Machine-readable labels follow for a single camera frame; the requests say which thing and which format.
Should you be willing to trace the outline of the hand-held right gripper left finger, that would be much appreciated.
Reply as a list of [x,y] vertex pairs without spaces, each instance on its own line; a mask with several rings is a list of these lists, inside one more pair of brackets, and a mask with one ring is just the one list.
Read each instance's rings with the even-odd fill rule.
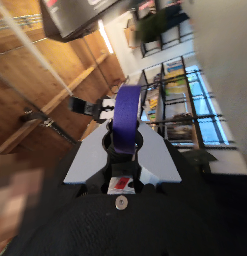
[[85,185],[89,194],[102,194],[105,184],[104,172],[109,165],[105,138],[110,135],[107,119],[81,142],[74,160],[64,178],[66,185]]

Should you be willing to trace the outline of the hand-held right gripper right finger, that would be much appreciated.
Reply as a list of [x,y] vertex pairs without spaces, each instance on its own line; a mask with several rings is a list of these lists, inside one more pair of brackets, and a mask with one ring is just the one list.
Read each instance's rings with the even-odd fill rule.
[[132,160],[136,167],[133,174],[136,193],[140,193],[146,184],[156,188],[162,183],[182,182],[164,139],[140,118],[137,118]]

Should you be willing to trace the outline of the purple tape roll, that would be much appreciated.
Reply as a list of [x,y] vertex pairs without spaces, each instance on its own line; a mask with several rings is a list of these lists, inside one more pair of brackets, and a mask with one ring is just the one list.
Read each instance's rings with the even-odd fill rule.
[[140,85],[123,84],[116,96],[112,121],[113,145],[117,153],[135,153]]

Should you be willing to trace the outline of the black tractor-print toy box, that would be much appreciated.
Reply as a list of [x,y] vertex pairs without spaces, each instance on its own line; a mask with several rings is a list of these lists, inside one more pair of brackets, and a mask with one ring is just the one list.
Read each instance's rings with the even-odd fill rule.
[[67,43],[100,29],[117,16],[122,1],[39,0],[44,34]]

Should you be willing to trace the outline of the black shelving rack with goods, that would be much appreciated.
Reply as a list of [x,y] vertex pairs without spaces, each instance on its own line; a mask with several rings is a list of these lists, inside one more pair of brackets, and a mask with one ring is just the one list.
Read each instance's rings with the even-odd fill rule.
[[[131,14],[135,25],[137,24],[137,21],[143,18],[148,12],[156,13],[157,11],[165,7],[169,7],[177,2],[178,1],[161,0],[139,2],[134,8],[131,9]],[[168,50],[181,43],[187,42],[191,39],[193,39],[191,21],[186,20],[161,34],[155,42],[141,43],[139,47],[141,57],[146,58],[160,51]]]

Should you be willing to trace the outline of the black vertical pipe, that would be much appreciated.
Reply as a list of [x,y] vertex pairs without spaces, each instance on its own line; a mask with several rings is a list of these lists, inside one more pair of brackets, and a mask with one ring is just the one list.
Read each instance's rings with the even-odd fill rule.
[[22,122],[32,121],[32,120],[39,120],[41,126],[49,127],[65,140],[67,140],[70,144],[75,145],[77,141],[70,136],[64,129],[62,129],[54,120],[48,117],[41,111],[33,111],[28,107],[24,108],[24,115],[20,116],[20,120]]

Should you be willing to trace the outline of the fluorescent ceiling light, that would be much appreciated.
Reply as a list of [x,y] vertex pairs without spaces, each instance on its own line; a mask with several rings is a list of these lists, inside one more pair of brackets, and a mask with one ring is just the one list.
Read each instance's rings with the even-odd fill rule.
[[108,36],[106,34],[106,31],[104,29],[104,25],[103,25],[102,20],[98,21],[98,25],[99,25],[99,32],[100,32],[101,36],[103,37],[103,39],[104,39],[104,41],[106,43],[106,46],[107,46],[107,49],[108,49],[109,53],[113,54],[114,51],[112,49],[112,46],[111,46],[110,41],[109,41],[109,38],[108,38]]

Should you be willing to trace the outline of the person's dark jacket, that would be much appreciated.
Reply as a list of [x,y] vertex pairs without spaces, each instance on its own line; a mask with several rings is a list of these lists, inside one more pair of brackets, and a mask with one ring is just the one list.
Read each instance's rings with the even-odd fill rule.
[[247,255],[247,166],[237,150],[185,150],[190,164],[209,164],[204,174],[212,188],[231,238],[229,255]]

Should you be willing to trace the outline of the stack of yellow-green boxes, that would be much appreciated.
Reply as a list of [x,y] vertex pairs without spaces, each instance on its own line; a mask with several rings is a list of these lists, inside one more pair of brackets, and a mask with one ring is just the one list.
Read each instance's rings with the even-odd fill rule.
[[171,94],[184,94],[186,88],[186,80],[184,77],[183,63],[181,59],[164,64],[165,93],[167,96]]

